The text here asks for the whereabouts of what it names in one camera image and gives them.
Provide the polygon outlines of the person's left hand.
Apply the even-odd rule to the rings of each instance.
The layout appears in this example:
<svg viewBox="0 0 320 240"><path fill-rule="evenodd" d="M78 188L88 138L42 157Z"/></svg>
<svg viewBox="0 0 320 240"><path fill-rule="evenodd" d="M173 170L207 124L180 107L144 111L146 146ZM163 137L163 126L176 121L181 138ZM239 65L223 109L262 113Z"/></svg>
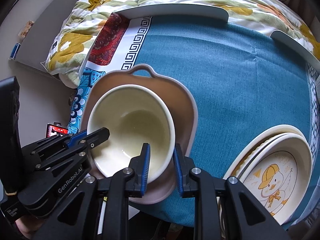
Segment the person's left hand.
<svg viewBox="0 0 320 240"><path fill-rule="evenodd" d="M15 221L17 228L27 239L31 239L46 220L34 216L23 216Z"/></svg>

